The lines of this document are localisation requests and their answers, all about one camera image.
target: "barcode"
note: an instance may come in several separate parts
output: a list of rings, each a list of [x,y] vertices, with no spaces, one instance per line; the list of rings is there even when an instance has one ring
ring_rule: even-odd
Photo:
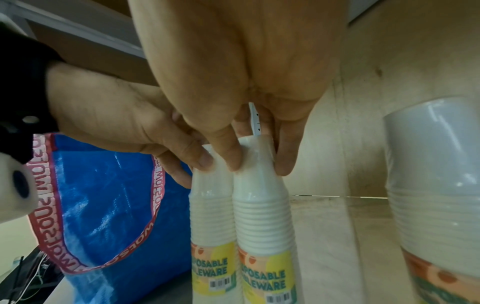
[[[229,288],[232,285],[230,277],[210,280],[210,291],[218,291]]]
[[[291,304],[292,302],[292,294],[290,291],[284,293],[276,293],[276,294],[266,294],[265,301],[267,303],[274,303],[274,304]]]

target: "red trim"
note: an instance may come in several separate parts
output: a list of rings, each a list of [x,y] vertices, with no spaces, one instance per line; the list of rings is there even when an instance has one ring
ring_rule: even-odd
[[[101,269],[119,262],[132,254],[152,232],[157,219],[161,200],[165,193],[165,171],[160,162],[153,159],[150,209],[152,218],[143,229],[140,236],[130,246],[101,266],[88,267],[82,264],[65,245],[64,226],[62,219],[62,204],[57,186],[57,175],[52,155],[54,136],[38,135],[33,140],[33,159],[27,164],[35,177],[39,196],[37,209],[30,214],[33,231],[37,237],[40,249],[68,274],[80,274],[95,269]]]

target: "watsons bag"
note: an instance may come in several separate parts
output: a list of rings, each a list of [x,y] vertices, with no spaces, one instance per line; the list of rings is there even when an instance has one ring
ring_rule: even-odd
[[[132,303],[190,270],[189,190],[156,159],[63,135],[36,136],[33,150],[30,222],[76,303]]]

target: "stack of disposable cups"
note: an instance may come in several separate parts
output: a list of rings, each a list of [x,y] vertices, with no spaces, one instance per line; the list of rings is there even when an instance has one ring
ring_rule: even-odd
[[[461,97],[384,118],[388,198],[420,302],[480,302],[480,122]]]
[[[239,139],[233,211],[246,304],[304,303],[289,193],[275,174],[270,136]]]
[[[211,145],[211,170],[193,170],[190,192],[193,304],[242,304],[233,177]]]

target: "wire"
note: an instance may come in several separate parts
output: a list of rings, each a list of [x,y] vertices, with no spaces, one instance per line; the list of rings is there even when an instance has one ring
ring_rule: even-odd
[[[46,254],[43,254],[43,256],[41,257],[41,260],[40,260],[40,263],[38,263],[38,267],[36,268],[36,271],[35,271],[35,274],[33,275],[33,277],[30,279],[30,281],[28,282],[28,284],[25,286],[25,288],[22,290],[20,296],[18,297],[18,299],[13,303],[13,304],[17,304],[18,302],[20,302],[22,300],[22,296],[25,294],[25,292],[27,291],[27,289],[29,288],[29,286],[32,284],[32,282],[34,281],[34,279],[37,277],[38,273],[40,272],[40,268],[42,266],[42,263],[44,262],[44,260],[47,258],[47,255]]]

